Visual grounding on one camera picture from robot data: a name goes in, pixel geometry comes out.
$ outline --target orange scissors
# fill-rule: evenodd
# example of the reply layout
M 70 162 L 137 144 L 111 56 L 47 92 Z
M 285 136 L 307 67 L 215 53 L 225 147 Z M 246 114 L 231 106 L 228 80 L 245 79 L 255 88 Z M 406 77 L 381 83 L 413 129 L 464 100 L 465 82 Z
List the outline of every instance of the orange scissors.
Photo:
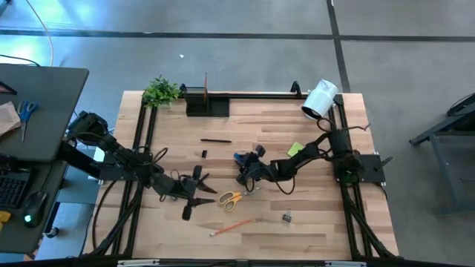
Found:
M 236 203 L 238 203 L 238 201 L 241 200 L 243 198 L 243 196 L 249 196 L 250 194 L 256 192 L 259 189 L 260 189 L 259 187 L 256 187 L 251 192 L 248 192 L 248 191 L 244 191 L 244 192 L 227 191 L 226 193 L 221 195 L 218 202 L 221 205 L 224 205 L 224 210 L 225 211 L 232 211 L 233 209 L 235 209 Z

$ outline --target scissors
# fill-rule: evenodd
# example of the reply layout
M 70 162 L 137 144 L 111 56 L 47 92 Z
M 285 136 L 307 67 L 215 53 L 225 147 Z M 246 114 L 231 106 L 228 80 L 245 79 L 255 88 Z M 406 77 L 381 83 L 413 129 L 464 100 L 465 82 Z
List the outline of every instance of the scissors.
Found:
M 256 187 L 253 191 L 244 191 L 244 192 L 231 192 L 227 191 L 226 193 L 222 194 L 219 198 L 218 202 L 221 205 L 224 205 L 225 211 L 232 211 L 235 209 L 236 203 L 243 198 L 243 196 L 249 196 L 250 194 L 259 190 L 259 187 Z
M 22 142 L 24 142 L 24 133 L 27 130 L 27 122 L 30 116 L 38 108 L 38 103 L 22 100 L 16 109 L 20 120 L 22 121 Z

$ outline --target blue scissors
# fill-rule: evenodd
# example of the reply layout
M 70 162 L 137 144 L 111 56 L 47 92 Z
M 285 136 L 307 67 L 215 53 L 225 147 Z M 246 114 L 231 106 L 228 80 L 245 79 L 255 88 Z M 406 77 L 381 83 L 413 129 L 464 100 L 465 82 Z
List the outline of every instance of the blue scissors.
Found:
M 31 114 L 33 114 L 38 107 L 39 105 L 36 102 L 22 100 L 16 109 L 16 112 L 22 121 L 22 142 L 24 142 L 24 133 L 27 130 L 27 122 L 30 119 Z

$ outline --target white cable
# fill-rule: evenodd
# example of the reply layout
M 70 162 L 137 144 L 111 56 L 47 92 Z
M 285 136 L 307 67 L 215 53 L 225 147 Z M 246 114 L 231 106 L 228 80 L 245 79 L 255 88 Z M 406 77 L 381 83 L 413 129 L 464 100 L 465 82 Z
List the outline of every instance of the white cable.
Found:
M 26 0 L 26 2 L 27 2 L 28 5 L 31 7 L 31 10 L 35 13 L 36 18 L 38 18 L 39 22 L 41 22 L 41 24 L 43 25 L 43 29 L 45 29 L 46 35 L 47 35 L 47 37 L 50 39 L 50 47 L 51 47 L 50 67 L 53 67 L 54 49 L 53 49 L 53 42 L 51 41 L 50 33 L 48 32 L 48 29 L 46 28 L 45 23 L 43 23 L 43 21 L 39 18 L 38 13 L 37 13 L 36 10 L 33 8 L 33 6 L 31 5 L 30 1 Z

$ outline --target computer mouse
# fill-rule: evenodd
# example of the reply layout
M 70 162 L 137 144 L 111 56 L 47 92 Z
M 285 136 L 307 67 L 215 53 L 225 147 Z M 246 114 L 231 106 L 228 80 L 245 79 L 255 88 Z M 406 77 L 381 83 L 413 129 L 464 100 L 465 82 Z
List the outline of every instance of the computer mouse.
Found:
M 28 228 L 38 226 L 45 215 L 45 205 L 48 194 L 38 191 L 31 194 L 24 203 L 23 222 Z

